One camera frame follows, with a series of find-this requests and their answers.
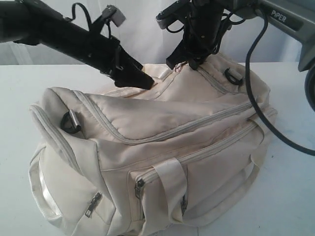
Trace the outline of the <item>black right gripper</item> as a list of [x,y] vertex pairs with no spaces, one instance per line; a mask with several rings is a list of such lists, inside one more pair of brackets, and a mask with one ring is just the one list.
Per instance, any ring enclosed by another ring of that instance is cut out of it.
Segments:
[[188,60],[189,67],[197,70],[216,46],[223,7],[215,0],[193,0],[189,6],[184,42],[166,58],[170,69]]

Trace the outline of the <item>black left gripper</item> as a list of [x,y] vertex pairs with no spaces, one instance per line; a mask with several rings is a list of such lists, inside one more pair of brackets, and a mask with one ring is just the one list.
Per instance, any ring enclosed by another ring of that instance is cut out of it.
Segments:
[[118,88],[151,89],[154,80],[142,71],[143,65],[129,55],[123,47],[121,52],[130,66],[114,69],[117,40],[103,35],[91,36],[90,32],[69,22],[47,23],[46,46],[70,56],[84,64],[98,69],[104,74],[113,75]]

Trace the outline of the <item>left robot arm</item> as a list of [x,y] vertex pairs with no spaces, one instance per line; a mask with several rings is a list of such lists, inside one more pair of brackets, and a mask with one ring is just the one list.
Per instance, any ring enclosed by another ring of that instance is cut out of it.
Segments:
[[108,5],[92,21],[87,8],[71,6],[71,17],[64,17],[40,0],[12,0],[0,3],[0,41],[36,46],[43,44],[110,77],[119,88],[150,90],[154,84],[143,65],[130,56],[111,33],[102,35],[104,26],[119,27],[124,14]]

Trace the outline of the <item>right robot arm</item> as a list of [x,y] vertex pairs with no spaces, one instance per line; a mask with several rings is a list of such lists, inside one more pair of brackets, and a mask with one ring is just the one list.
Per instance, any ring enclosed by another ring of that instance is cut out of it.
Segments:
[[315,107],[315,2],[313,0],[177,0],[162,10],[156,21],[168,30],[176,21],[183,24],[183,38],[166,64],[173,69],[187,61],[193,69],[207,56],[219,52],[224,34],[234,25],[255,17],[302,44],[298,70],[307,71],[305,94]]

